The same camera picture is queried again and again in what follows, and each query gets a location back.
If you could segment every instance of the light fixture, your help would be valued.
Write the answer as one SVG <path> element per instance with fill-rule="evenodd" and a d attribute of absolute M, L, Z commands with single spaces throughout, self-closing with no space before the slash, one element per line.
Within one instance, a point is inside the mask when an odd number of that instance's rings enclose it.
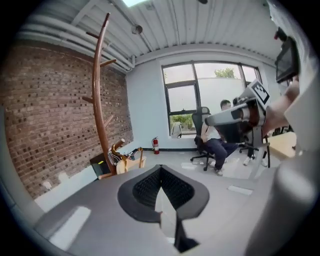
<path fill-rule="evenodd" d="M 122 0 L 126 6 L 131 7 L 134 6 L 136 4 L 145 2 L 146 0 Z"/>
<path fill-rule="evenodd" d="M 144 6 L 148 11 L 153 11 L 155 9 L 155 6 L 152 2 L 147 2 L 144 4 Z"/>
<path fill-rule="evenodd" d="M 131 27 L 131 33 L 134 34 L 134 35 L 139 35 L 142 33 L 142 26 L 140 25 L 133 25 Z"/>

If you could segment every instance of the jeans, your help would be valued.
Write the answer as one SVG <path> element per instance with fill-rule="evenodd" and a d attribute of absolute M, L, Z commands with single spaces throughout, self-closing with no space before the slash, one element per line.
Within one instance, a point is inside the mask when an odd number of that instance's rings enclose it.
<path fill-rule="evenodd" d="M 212 138 L 208 140 L 205 145 L 211 153 L 215 154 L 215 168 L 220 170 L 225 163 L 225 160 L 237 148 L 237 144 L 224 142 L 222 139 Z"/>
<path fill-rule="evenodd" d="M 248 158 L 252 158 L 252 156 L 254 155 L 254 149 L 253 148 L 249 148 L 248 149 Z M 267 155 L 267 151 L 264 151 L 263 153 L 263 159 L 266 158 L 266 155 Z"/>

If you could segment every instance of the chair base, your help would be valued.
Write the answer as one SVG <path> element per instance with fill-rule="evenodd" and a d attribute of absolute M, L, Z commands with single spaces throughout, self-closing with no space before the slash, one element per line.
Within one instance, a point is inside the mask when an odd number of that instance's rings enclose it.
<path fill-rule="evenodd" d="M 194 159 L 197 159 L 197 158 L 206 158 L 206 163 L 205 163 L 205 167 L 203 168 L 204 171 L 208 170 L 208 165 L 209 165 L 209 159 L 215 159 L 215 157 L 209 153 L 206 153 L 206 154 L 201 154 L 199 156 L 195 156 L 195 157 L 192 157 L 190 159 L 191 162 L 194 161 Z"/>

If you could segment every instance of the man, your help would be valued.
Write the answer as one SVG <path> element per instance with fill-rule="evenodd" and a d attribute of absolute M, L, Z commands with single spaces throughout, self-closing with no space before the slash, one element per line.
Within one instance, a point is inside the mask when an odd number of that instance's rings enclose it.
<path fill-rule="evenodd" d="M 221 101 L 220 107 L 222 111 L 227 110 L 231 108 L 231 103 L 229 100 L 224 99 Z M 214 170 L 221 176 L 226 158 L 238 148 L 238 145 L 225 142 L 217 129 L 213 126 L 207 126 L 205 122 L 202 124 L 201 139 L 210 151 L 215 154 Z"/>

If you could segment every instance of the light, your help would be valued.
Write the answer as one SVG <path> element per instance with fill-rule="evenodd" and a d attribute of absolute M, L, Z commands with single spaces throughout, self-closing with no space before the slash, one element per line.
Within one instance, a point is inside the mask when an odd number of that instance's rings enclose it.
<path fill-rule="evenodd" d="M 136 4 L 145 2 L 146 0 L 122 0 L 126 6 L 131 7 L 134 6 Z"/>
<path fill-rule="evenodd" d="M 134 35 L 139 35 L 139 34 L 141 34 L 142 33 L 142 26 L 140 26 L 140 25 L 133 25 L 132 27 L 131 27 L 131 32 L 132 32 L 132 34 L 134 34 Z"/>

